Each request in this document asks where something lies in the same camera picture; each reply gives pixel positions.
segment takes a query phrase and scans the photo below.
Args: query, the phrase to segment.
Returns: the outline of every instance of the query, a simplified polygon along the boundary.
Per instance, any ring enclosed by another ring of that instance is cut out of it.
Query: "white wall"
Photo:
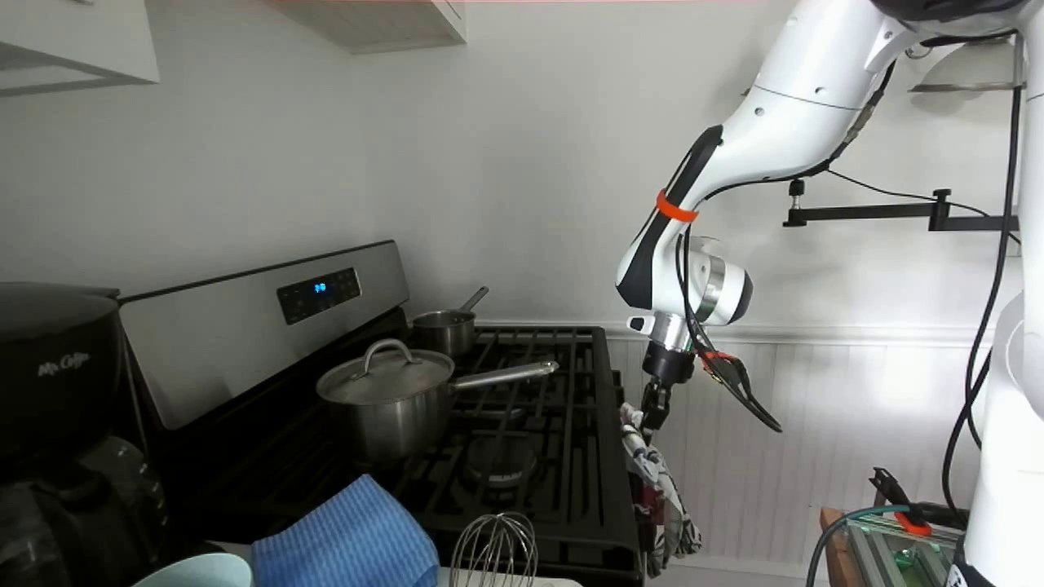
[[[0,101],[0,281],[134,294],[383,236],[339,45],[253,0],[151,20],[162,83]]]
[[[466,50],[350,59],[262,0],[153,0],[162,83],[0,101],[0,281],[147,290],[391,236],[414,307],[488,283],[486,320],[617,329],[629,236],[786,5],[488,4]],[[1000,120],[1000,97],[897,90],[839,168],[994,207]],[[875,203],[814,178],[808,204],[853,200]],[[676,583],[800,576],[814,507],[865,503],[871,462],[938,491],[992,239],[782,232],[786,204],[766,187],[700,215],[753,270],[732,344],[786,436],[704,380],[677,389],[663,444],[708,554]],[[639,351],[613,340],[632,394]]]

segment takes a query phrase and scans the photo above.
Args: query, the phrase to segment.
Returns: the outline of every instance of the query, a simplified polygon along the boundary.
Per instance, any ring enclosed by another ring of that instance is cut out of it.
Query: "stainless steel pot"
[[[477,329],[477,307],[488,290],[478,286],[466,302],[457,311],[429,311],[412,320],[414,341],[420,347],[438,347],[447,356],[464,356],[473,344],[473,329]]]
[[[429,446],[443,433],[454,391],[545,377],[559,372],[559,361],[525,361],[466,377],[454,377],[454,369],[443,351],[417,351],[397,340],[383,340],[361,358],[329,369],[317,394],[336,406],[355,461],[383,467]]]

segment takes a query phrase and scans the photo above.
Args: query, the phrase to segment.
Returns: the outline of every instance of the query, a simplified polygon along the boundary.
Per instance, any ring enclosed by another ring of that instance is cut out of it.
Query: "black appliance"
[[[0,283],[0,583],[129,583],[155,564],[161,481],[107,436],[110,290]]]
[[[407,340],[401,302],[391,241],[126,300],[140,421],[185,544],[273,536],[361,474],[317,377],[374,340]],[[644,583],[604,333],[478,329],[457,372],[532,358],[562,369],[457,394],[438,446],[365,474],[414,513],[443,564],[466,520],[515,507],[535,520],[542,575]]]

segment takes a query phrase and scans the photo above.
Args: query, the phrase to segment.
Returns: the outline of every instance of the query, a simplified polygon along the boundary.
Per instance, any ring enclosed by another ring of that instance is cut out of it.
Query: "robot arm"
[[[737,264],[687,252],[685,232],[710,194],[807,176],[843,153],[909,43],[914,31],[869,0],[800,0],[740,107],[691,143],[617,275],[619,295],[654,312],[644,361],[652,375],[644,400],[646,430],[666,421],[669,391],[691,377],[695,356],[781,430],[753,394],[740,391],[740,361],[708,358],[695,336],[708,322],[740,320],[753,283]]]

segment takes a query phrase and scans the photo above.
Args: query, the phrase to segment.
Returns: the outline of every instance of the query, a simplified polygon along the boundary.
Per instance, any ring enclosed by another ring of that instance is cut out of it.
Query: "black mounting bracket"
[[[782,229],[803,229],[808,220],[844,219],[925,219],[931,232],[1018,232],[1018,215],[951,219],[945,194],[923,204],[839,204],[839,207],[790,207]]]

